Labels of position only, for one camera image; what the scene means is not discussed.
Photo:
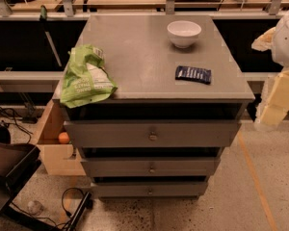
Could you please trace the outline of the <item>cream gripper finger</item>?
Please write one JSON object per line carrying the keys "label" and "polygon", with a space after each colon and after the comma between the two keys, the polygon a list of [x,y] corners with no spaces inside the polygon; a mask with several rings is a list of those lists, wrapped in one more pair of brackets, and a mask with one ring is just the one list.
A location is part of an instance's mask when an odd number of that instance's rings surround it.
{"label": "cream gripper finger", "polygon": [[267,97],[260,122],[267,126],[278,126],[289,112],[289,68],[285,68],[276,77]]}

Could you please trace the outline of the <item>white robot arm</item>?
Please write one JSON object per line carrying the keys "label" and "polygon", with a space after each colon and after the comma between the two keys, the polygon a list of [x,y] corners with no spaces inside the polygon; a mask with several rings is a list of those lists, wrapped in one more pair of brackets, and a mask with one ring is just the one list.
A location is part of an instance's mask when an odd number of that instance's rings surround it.
{"label": "white robot arm", "polygon": [[259,130],[272,130],[289,112],[289,10],[277,25],[258,37],[251,48],[271,50],[272,59],[282,66],[281,72],[269,79],[263,89],[262,101],[257,108],[255,125]]}

